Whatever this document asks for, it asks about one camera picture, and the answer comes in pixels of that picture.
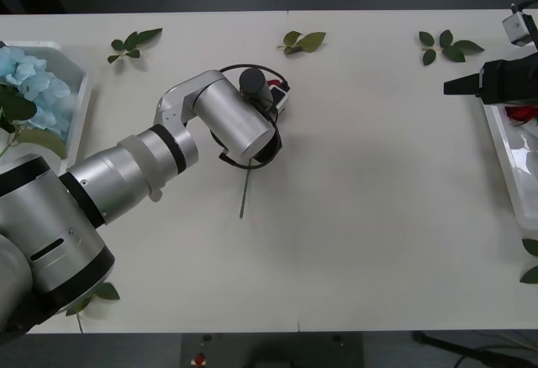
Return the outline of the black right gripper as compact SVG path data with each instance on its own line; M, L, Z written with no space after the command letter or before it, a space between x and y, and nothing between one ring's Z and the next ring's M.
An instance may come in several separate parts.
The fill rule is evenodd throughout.
M495 60L479 73L447 81L447 96L478 96L487 105L530 106L537 104L537 58Z

